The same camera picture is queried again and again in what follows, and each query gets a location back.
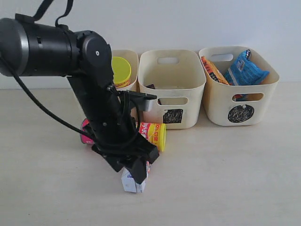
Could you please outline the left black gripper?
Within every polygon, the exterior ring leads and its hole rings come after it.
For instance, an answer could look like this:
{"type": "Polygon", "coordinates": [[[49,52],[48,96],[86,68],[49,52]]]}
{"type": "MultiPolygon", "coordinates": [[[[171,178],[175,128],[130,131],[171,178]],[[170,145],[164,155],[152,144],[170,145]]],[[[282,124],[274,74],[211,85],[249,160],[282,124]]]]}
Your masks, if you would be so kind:
{"type": "Polygon", "coordinates": [[[159,157],[157,146],[150,143],[140,133],[128,145],[112,150],[103,150],[93,144],[92,150],[101,155],[115,171],[126,168],[134,181],[141,184],[147,178],[147,162],[153,164],[159,157]]]}

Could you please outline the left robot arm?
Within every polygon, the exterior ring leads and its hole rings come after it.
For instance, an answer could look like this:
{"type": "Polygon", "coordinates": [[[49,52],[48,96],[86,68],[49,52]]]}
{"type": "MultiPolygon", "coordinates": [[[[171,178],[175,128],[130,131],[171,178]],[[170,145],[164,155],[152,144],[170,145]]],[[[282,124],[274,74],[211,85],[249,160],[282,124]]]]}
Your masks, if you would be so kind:
{"type": "Polygon", "coordinates": [[[16,15],[0,21],[0,72],[13,77],[28,97],[47,115],[84,135],[115,171],[127,169],[135,182],[147,177],[146,165],[159,157],[157,147],[140,132],[140,116],[155,95],[118,91],[113,83],[112,52],[94,31],[72,32],[66,26],[37,24],[16,15]],[[49,111],[29,91],[22,77],[66,77],[88,125],[78,129],[49,111]]]}

